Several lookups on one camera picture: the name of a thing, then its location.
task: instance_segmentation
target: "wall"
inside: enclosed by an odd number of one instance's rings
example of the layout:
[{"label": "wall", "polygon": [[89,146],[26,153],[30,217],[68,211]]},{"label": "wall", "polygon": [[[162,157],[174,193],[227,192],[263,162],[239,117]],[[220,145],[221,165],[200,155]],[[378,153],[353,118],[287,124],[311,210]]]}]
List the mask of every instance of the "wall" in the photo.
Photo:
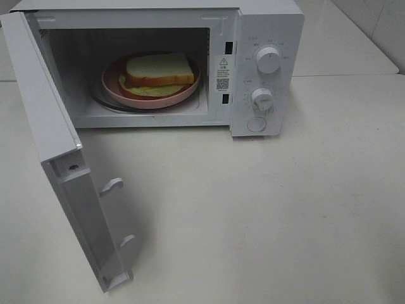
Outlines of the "wall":
[{"label": "wall", "polygon": [[405,0],[332,0],[405,74]]},{"label": "wall", "polygon": [[20,0],[0,0],[0,15],[8,13],[8,11]]}]

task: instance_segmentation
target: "bread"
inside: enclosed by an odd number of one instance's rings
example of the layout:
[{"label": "bread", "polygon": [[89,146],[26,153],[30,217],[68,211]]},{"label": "bread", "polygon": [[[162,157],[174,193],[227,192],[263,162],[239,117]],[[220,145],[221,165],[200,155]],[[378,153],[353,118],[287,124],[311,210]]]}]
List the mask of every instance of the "bread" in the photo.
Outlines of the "bread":
[{"label": "bread", "polygon": [[136,87],[193,84],[194,74],[182,53],[133,57],[126,64],[127,81]]},{"label": "bread", "polygon": [[153,99],[159,97],[167,97],[181,91],[184,87],[188,86],[185,84],[170,84],[161,85],[159,87],[134,87],[126,82],[126,77],[122,74],[120,75],[118,82],[120,84],[120,91],[123,96],[135,99],[138,99],[139,96],[152,97]]}]

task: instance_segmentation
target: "qr code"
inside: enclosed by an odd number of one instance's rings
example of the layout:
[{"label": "qr code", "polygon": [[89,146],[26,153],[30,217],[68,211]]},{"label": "qr code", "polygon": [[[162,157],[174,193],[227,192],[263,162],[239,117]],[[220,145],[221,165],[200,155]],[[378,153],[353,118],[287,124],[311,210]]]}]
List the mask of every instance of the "qr code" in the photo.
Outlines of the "qr code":
[{"label": "qr code", "polygon": [[229,89],[229,78],[219,78],[216,80],[217,90],[227,90]]}]

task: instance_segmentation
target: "white countertop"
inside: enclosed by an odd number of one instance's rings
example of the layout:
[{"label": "white countertop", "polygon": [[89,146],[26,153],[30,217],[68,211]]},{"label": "white countertop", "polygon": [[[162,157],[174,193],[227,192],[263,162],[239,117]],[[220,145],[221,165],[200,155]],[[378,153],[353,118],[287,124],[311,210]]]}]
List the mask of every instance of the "white countertop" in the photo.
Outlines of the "white countertop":
[{"label": "white countertop", "polygon": [[0,84],[0,303],[401,303],[404,88],[296,77],[272,138],[80,131],[96,184],[125,182],[106,212],[142,245],[134,281],[102,294]]},{"label": "white countertop", "polygon": [[[300,0],[305,14],[294,76],[395,74],[398,68],[330,0]],[[0,81],[15,80],[0,29]]]}]

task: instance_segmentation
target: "microwave control panel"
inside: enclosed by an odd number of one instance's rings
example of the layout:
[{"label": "microwave control panel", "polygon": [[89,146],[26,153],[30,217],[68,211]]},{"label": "microwave control panel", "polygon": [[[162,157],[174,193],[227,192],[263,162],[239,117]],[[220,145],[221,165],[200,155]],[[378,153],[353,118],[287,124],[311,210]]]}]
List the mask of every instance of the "microwave control panel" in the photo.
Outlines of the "microwave control panel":
[{"label": "microwave control panel", "polygon": [[301,38],[303,15],[243,15],[237,42],[233,136],[277,135]]}]

